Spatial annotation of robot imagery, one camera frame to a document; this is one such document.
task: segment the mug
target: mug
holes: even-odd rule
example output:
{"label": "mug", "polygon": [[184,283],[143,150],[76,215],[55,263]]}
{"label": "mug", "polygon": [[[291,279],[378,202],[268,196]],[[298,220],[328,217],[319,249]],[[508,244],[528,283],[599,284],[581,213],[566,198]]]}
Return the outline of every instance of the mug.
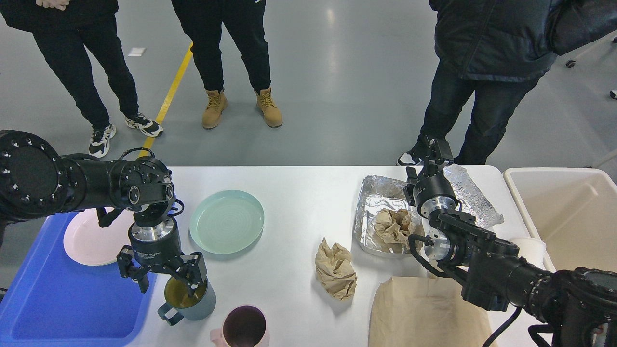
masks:
{"label": "mug", "polygon": [[227,315],[222,328],[210,332],[210,340],[217,347],[268,347],[266,317],[255,306],[236,307]]}
{"label": "mug", "polygon": [[[206,318],[214,311],[216,303],[217,296],[208,279],[205,280],[205,283],[197,286],[195,293],[189,296],[186,285],[172,277],[165,285],[165,303],[159,307],[157,312],[159,317],[169,325],[175,325],[182,318],[189,320]],[[165,315],[172,308],[176,309],[178,313],[168,318]]]}

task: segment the beige storage bin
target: beige storage bin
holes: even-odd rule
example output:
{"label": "beige storage bin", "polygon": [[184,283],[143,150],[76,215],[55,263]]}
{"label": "beige storage bin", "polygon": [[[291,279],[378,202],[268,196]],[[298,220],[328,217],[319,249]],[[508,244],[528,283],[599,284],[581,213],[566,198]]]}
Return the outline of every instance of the beige storage bin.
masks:
{"label": "beige storage bin", "polygon": [[617,272],[617,186],[598,169],[528,167],[503,173],[547,270]]}

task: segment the blue tray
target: blue tray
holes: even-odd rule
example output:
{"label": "blue tray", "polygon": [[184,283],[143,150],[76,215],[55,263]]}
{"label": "blue tray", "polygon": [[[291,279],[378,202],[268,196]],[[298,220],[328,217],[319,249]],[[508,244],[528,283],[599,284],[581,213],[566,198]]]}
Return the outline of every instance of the blue tray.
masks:
{"label": "blue tray", "polygon": [[141,330],[156,276],[149,274],[150,290],[142,294],[116,263],[70,259],[63,238],[75,215],[43,224],[0,303],[1,346],[123,346]]}

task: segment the black and white sneaker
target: black and white sneaker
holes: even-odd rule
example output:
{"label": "black and white sneaker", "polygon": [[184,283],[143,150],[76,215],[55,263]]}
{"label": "black and white sneaker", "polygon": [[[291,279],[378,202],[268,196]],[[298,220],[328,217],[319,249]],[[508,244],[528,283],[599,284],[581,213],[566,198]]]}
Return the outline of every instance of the black and white sneaker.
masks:
{"label": "black and white sneaker", "polygon": [[139,129],[142,134],[148,137],[159,137],[163,133],[163,127],[160,124],[146,117],[141,112],[132,117],[127,117],[126,125],[129,128]]}
{"label": "black and white sneaker", "polygon": [[419,157],[415,157],[412,154],[412,151],[405,152],[400,155],[400,157],[396,160],[396,165],[399,166],[410,166],[410,165],[422,165],[422,159]]}
{"label": "black and white sneaker", "polygon": [[88,153],[97,158],[104,157],[109,152],[109,140],[115,135],[115,126],[108,125],[105,129],[92,129],[92,138]]}

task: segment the black robotic arm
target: black robotic arm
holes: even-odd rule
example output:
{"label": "black robotic arm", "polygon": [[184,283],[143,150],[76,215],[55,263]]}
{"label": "black robotic arm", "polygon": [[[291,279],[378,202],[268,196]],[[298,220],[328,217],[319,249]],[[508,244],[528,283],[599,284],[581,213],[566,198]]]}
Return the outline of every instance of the black robotic arm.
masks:
{"label": "black robotic arm", "polygon": [[[205,262],[200,252],[186,256],[181,250],[174,218],[179,212],[169,212],[182,203],[171,177],[154,155],[110,162],[86,154],[60,156],[36,135],[1,130],[0,245],[7,224],[96,208],[99,225],[107,227],[128,209],[135,223],[127,230],[131,245],[117,256],[120,275],[145,293],[148,272],[170,274],[192,293],[205,283]],[[107,213],[105,207],[114,210]]]}
{"label": "black robotic arm", "polygon": [[[413,257],[434,275],[456,280],[465,301],[487,311],[506,311],[512,303],[517,312],[524,309],[546,323],[529,328],[538,346],[617,347],[617,274],[583,267],[552,273],[518,257],[517,245],[477,227],[472,215],[457,209],[460,203],[443,174],[453,162],[449,145],[438,139],[427,143],[422,171],[407,167],[405,195],[431,229],[426,236],[409,236],[409,243],[424,243],[438,269],[410,247]],[[539,333],[553,333],[552,343]]]}

